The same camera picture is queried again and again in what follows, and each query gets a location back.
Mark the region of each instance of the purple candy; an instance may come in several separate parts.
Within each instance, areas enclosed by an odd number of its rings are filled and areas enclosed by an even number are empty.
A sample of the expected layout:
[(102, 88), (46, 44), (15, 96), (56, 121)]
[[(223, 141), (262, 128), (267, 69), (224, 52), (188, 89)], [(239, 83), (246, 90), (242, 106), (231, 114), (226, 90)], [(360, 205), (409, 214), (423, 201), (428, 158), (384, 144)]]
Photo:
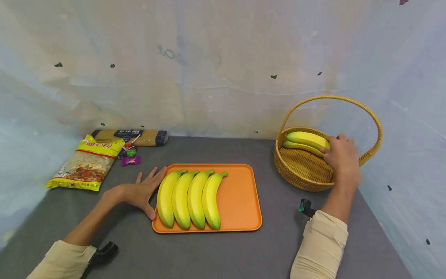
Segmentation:
[(124, 157), (121, 161), (121, 167), (125, 167), (128, 165), (138, 165), (141, 163), (141, 157), (135, 156), (135, 157)]

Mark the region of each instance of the label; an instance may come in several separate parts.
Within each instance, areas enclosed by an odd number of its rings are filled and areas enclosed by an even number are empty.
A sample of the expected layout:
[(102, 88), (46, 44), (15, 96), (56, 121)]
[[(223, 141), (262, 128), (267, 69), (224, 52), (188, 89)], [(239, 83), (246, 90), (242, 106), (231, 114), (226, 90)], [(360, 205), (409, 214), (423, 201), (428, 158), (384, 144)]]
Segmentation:
[(142, 135), (144, 130), (117, 130), (113, 136), (115, 137), (137, 137), (139, 135)]
[(116, 158), (124, 144), (124, 140), (122, 139), (113, 143), (99, 143), (95, 141), (83, 140), (78, 146), (78, 151)]

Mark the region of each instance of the white fabric wall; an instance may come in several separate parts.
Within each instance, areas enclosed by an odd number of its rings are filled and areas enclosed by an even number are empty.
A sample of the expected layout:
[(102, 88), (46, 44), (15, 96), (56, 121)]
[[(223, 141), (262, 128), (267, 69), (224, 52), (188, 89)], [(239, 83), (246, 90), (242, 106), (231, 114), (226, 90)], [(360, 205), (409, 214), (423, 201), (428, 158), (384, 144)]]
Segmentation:
[[(336, 94), (381, 118), (383, 146), (363, 168), (361, 192), (414, 277), (441, 277), (445, 8), (442, 0), (0, 0), (0, 139), (26, 143), (15, 150), (22, 168), (0, 162), (0, 233), (17, 227), (8, 217), (32, 209), (80, 135), (101, 123), (274, 138), (296, 102)], [(361, 151), (376, 137), (364, 112), (340, 102), (308, 103), (289, 125), (346, 132)]]

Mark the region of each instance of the right hand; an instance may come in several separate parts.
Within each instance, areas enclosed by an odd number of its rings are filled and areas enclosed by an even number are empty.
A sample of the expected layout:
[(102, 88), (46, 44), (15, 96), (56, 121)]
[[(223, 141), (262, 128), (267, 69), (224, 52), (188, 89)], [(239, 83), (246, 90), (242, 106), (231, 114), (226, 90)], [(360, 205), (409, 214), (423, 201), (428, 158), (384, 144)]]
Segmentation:
[(108, 191), (114, 191), (120, 202), (126, 202), (142, 209), (147, 217), (153, 220), (156, 214), (153, 207), (149, 204), (149, 199), (166, 175), (166, 167), (161, 168), (158, 173), (156, 173), (157, 170), (158, 167), (154, 167), (144, 180), (142, 179), (142, 172), (140, 172), (135, 183), (121, 184)]
[(353, 139), (347, 139), (342, 133), (337, 137), (328, 137), (327, 140), (330, 142), (330, 149), (321, 150), (325, 162), (333, 168), (336, 175), (346, 175), (359, 185), (359, 154)]

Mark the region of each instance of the beige sleeve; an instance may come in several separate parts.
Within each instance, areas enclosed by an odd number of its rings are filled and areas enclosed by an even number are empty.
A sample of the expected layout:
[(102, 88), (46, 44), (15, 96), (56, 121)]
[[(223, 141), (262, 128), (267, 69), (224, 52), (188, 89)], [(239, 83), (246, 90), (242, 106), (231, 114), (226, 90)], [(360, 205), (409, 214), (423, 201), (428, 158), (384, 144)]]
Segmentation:
[(291, 279), (335, 279), (347, 237), (347, 224), (318, 210), (305, 226)]
[(93, 246), (76, 246), (59, 240), (27, 279), (79, 279), (95, 252)]

